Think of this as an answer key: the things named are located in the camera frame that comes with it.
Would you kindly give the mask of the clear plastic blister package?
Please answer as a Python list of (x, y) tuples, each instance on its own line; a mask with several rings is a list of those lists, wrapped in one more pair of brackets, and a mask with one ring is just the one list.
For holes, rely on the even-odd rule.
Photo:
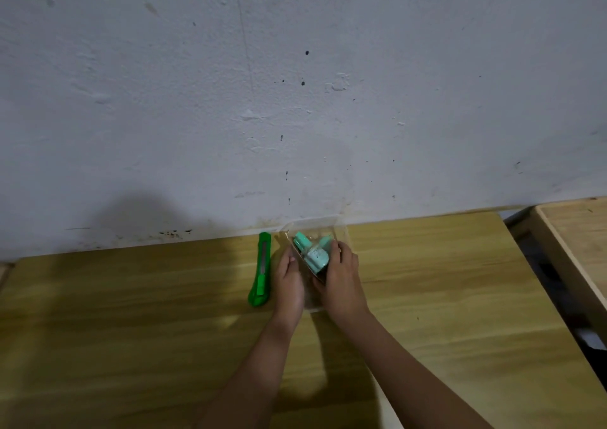
[(281, 247), (289, 247), (299, 264), (305, 287), (305, 310), (323, 310), (315, 281), (325, 285), (330, 262), (331, 243), (350, 243), (348, 229), (341, 215), (307, 218), (283, 226), (277, 235)]

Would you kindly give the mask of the person's right hand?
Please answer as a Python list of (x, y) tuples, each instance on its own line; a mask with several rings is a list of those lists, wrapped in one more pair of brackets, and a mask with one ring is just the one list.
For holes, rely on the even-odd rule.
[(330, 318), (346, 330), (370, 313), (360, 276), (328, 277), (325, 282), (314, 280), (322, 305)]

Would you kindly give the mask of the green utility knife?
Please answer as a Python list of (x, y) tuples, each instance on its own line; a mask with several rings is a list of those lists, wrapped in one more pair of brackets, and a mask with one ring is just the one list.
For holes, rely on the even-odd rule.
[(268, 232), (259, 234), (257, 243), (257, 261), (255, 276), (248, 294), (248, 303), (254, 308), (261, 307), (269, 300), (271, 293), (271, 235)]

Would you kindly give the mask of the person's right forearm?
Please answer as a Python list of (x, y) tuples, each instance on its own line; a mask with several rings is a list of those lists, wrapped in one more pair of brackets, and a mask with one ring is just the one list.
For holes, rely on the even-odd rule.
[(403, 427), (493, 429), (417, 361), (368, 309), (328, 312), (364, 359)]

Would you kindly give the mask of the person's left forearm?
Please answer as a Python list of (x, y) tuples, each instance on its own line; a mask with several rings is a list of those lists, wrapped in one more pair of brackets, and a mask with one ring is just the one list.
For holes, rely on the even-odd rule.
[(268, 429), (291, 340), (302, 314), (272, 314), (254, 345), (193, 429)]

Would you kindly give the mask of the mint green stapler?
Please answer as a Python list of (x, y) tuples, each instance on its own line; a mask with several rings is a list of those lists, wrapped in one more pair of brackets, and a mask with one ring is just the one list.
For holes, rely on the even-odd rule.
[(333, 237), (330, 235), (313, 241), (302, 232), (296, 233), (292, 239), (294, 247), (304, 263), (319, 280), (325, 280), (327, 276), (331, 241), (333, 241)]

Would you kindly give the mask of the wooden table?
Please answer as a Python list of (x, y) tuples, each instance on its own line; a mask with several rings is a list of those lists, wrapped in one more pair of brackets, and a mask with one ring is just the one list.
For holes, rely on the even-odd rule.
[(607, 196), (526, 207), (505, 223), (536, 239), (589, 316), (607, 318)]

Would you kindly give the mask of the person's left hand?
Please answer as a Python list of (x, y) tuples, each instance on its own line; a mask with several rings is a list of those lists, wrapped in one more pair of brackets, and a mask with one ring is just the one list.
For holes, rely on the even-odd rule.
[(276, 264), (273, 275), (274, 316), (293, 331), (298, 325), (304, 310), (304, 282), (300, 272), (287, 277), (279, 277), (280, 259)]

